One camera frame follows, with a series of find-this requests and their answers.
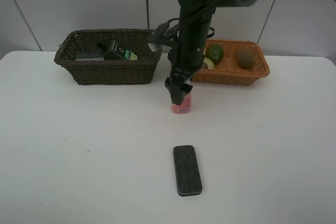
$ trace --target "green fruit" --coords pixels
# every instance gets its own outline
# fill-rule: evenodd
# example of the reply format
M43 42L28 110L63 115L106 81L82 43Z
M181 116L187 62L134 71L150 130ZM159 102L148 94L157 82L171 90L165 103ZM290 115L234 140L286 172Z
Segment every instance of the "green fruit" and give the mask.
M243 69L251 69L254 64L253 49L250 47L243 47L238 50L237 64Z
M202 68L213 70L215 69L215 64L209 58L204 57Z
M205 57L212 60L212 62L216 65L223 59L224 51L219 44L211 44L206 49Z

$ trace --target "table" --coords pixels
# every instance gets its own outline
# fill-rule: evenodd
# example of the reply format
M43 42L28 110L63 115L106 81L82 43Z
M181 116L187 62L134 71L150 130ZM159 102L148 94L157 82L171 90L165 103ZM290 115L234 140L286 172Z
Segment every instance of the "table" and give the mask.
M79 86L54 52L0 61L0 223L336 223L336 67L268 56L250 87L195 83L176 115L166 56L142 86ZM203 192L176 191L173 147Z

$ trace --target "orange wicker basket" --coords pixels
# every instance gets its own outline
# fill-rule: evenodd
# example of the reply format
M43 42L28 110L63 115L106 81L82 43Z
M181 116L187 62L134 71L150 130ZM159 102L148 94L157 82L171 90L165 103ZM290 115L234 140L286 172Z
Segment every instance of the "orange wicker basket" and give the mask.
M254 81L269 75L269 67L261 48L251 41L209 39L205 48L211 44L219 44L224 50L224 59L214 70L202 69L192 81L210 82L232 85L250 85ZM255 63L251 69L242 69L237 65L237 51L242 47L251 47Z

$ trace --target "tile grout line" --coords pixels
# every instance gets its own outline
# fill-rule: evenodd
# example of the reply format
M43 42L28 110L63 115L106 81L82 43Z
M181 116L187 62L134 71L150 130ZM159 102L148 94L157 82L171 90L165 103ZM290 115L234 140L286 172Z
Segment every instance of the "tile grout line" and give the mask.
M35 43L37 44L39 50L40 50L40 51L43 51L43 50L42 50L42 47L41 47L41 45L40 45L40 43L38 42L38 40L37 40L35 34L33 33L33 30L31 29L31 27L30 27L30 25L29 25L29 23L28 23L26 17L24 16L24 14L23 14L21 8L19 7L18 3L16 2L16 0L12 0L12 1L14 2L14 5L16 6L17 10L19 11L19 13L20 13L20 15L21 15L21 18L23 19L24 23L25 23L26 26L28 27L28 30L29 30L29 32L31 33L31 35L32 35L32 37L33 37Z
M261 36L263 35L264 29L265 29L265 27L266 27L266 23L267 23L267 21L268 21L269 15L270 15L271 12L272 12L272 9L273 9L274 4L275 4L275 0L273 0L273 3L272 3L272 5L271 5L271 8L269 9L267 18L266 18L266 20L265 20L264 26L262 27L262 30L261 30L261 33L260 33L260 35L259 35L257 44L259 44L259 41L260 41L260 39L261 39Z
M146 0L147 29L149 28L149 0Z

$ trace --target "wicker basket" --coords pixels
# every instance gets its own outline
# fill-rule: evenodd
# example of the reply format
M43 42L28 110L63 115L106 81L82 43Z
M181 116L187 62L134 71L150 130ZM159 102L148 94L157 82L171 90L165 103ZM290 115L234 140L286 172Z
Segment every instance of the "wicker basket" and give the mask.
M202 69L192 79L195 82L209 82L232 85L250 85L252 82L269 75L269 67L261 48L254 42L239 40L209 39L205 48L211 44L219 44L224 49L224 60L214 70ZM251 47L255 63L252 69L242 69L237 65L237 51L241 47Z
M152 52L146 37L150 30L79 30L68 35L55 55L55 63L67 69L80 85L131 85L152 81L161 52ZM99 38L116 39L138 56L138 60L75 61L81 52L101 52Z

